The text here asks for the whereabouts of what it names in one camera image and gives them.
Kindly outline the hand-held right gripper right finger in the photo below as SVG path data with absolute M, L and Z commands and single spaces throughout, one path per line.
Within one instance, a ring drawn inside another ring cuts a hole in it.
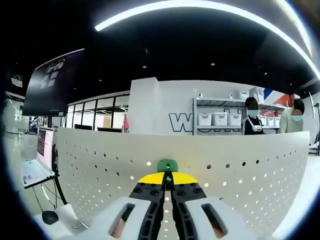
M 206 196 L 198 181 L 172 172 L 172 216 L 181 240 L 256 240 L 241 214 L 214 196 Z

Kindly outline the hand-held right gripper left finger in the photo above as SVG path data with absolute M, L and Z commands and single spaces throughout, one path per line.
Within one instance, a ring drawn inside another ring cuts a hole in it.
M 164 172 L 141 178 L 128 197 L 120 197 L 93 218 L 76 240 L 156 240 L 164 217 Z

